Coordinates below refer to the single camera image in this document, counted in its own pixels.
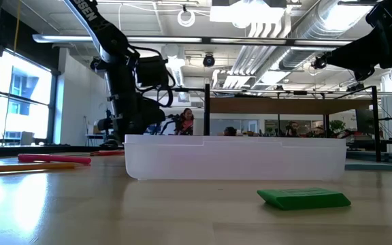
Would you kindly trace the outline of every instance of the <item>translucent container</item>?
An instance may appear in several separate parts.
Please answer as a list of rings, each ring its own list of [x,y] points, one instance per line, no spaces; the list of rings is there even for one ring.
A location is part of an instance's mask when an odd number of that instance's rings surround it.
[[[139,180],[338,180],[346,141],[285,137],[126,135]]]

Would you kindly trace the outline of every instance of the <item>security camera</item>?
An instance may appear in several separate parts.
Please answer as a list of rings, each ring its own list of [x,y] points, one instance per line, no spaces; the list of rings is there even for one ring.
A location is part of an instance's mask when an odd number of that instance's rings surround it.
[[[203,66],[204,67],[211,67],[214,65],[216,60],[212,56],[212,54],[205,54],[205,58],[203,58]]]

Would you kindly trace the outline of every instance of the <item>potted plant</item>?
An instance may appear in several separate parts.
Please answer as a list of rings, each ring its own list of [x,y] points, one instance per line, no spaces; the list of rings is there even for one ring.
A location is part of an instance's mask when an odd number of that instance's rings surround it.
[[[332,120],[329,122],[330,135],[335,136],[337,133],[346,129],[346,123],[341,120]]]

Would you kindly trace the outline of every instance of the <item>green block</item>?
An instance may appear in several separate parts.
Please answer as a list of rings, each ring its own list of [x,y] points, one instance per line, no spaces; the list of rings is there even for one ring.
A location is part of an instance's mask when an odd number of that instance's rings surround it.
[[[334,208],[349,206],[351,202],[337,191],[322,188],[259,190],[258,195],[270,205],[282,210]]]

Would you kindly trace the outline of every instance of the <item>red marker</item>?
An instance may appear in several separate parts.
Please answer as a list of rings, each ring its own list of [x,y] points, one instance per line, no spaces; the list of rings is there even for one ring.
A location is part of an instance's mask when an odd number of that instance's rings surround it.
[[[66,163],[81,163],[84,165],[90,165],[92,159],[89,157],[67,157],[67,156],[57,156],[57,155],[49,155],[49,154],[19,154],[18,160],[20,162],[34,162],[34,161],[59,161]]]

